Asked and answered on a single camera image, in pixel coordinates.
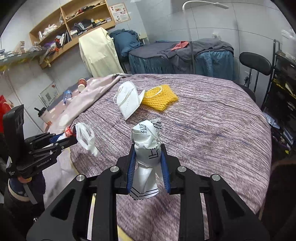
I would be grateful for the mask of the dark sleeved left forearm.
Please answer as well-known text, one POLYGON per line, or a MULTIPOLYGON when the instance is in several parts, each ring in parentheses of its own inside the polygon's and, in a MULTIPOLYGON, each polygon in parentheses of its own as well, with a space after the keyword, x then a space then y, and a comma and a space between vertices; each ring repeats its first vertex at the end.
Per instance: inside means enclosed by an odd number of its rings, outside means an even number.
POLYGON ((46 183, 42 172, 33 176, 27 183, 22 183, 19 178, 8 180, 1 209, 21 235, 26 236, 34 224, 34 219, 45 211, 45 191, 46 183))

